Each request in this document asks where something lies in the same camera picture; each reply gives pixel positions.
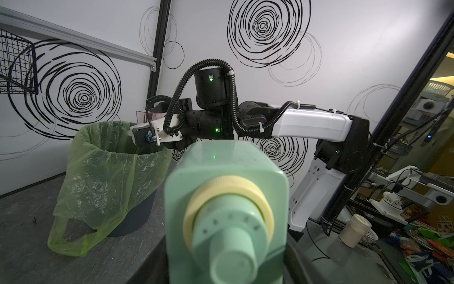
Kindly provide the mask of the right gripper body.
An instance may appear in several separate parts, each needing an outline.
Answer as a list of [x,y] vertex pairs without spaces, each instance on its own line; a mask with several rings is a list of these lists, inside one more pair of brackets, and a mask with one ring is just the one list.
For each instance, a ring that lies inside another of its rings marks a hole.
[[[167,110],[170,105],[171,98],[170,97],[152,97],[150,98],[150,112],[153,116],[158,118],[159,115],[161,117],[165,117],[167,114]],[[196,139],[190,136],[190,126],[189,126],[189,114],[193,111],[192,108],[192,101],[190,98],[183,98],[179,99],[177,103],[177,108],[175,111],[175,115],[177,117],[171,120],[171,127],[177,127],[180,122],[182,122],[182,127],[178,130],[178,137],[182,137],[179,141],[172,141],[172,142],[165,142],[164,146],[168,149],[186,149],[191,144],[196,142]]]

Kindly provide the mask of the green sharpener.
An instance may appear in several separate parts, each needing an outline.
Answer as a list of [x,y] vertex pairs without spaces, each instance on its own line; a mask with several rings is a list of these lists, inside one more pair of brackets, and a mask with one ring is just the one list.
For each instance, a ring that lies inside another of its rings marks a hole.
[[166,179],[164,208],[173,284],[280,284],[289,185],[256,145],[197,142]]

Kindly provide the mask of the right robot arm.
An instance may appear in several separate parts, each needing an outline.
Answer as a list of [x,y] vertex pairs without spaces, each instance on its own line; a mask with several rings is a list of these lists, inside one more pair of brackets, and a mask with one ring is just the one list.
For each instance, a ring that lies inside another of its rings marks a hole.
[[322,216],[335,188],[358,170],[370,144],[370,123],[361,117],[294,101],[280,107],[239,102],[234,68],[221,59],[195,63],[171,97],[155,95],[146,105],[147,116],[161,118],[158,126],[146,123],[143,140],[173,150],[199,139],[315,139],[311,169],[290,197],[288,228],[294,232]]

